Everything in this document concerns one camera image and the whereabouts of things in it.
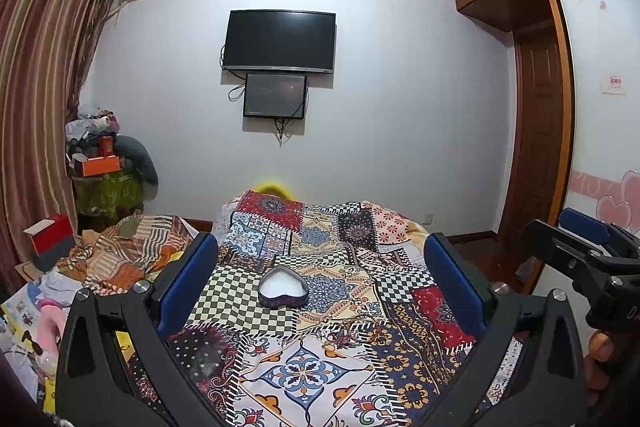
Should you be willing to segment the right hand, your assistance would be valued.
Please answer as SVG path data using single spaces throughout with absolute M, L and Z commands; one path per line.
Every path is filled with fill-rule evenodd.
M 608 387 L 610 377 L 605 372 L 605 364 L 615 355 L 615 343 L 607 333 L 597 331 L 590 337 L 584 358 L 588 407 L 593 407 Z

